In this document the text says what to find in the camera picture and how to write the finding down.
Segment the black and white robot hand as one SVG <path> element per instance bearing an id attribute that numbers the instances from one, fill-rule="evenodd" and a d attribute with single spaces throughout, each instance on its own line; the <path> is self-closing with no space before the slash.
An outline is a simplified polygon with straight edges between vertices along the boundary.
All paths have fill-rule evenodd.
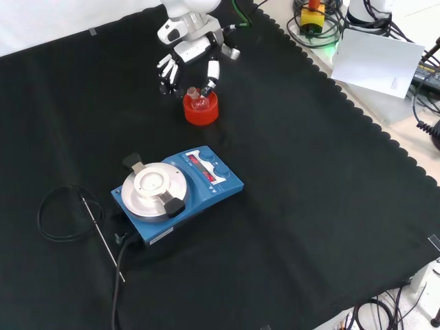
<path id="1" fill-rule="evenodd" d="M 207 98 L 215 90 L 220 78 L 219 54 L 236 61 L 241 52 L 224 42 L 221 43 L 213 32 L 209 32 L 195 41 L 178 43 L 156 66 L 160 92 L 162 94 L 175 94 L 176 96 L 181 94 L 179 88 L 181 66 L 192 64 L 200 58 L 208 56 L 206 83 L 200 89 L 201 95 Z"/>

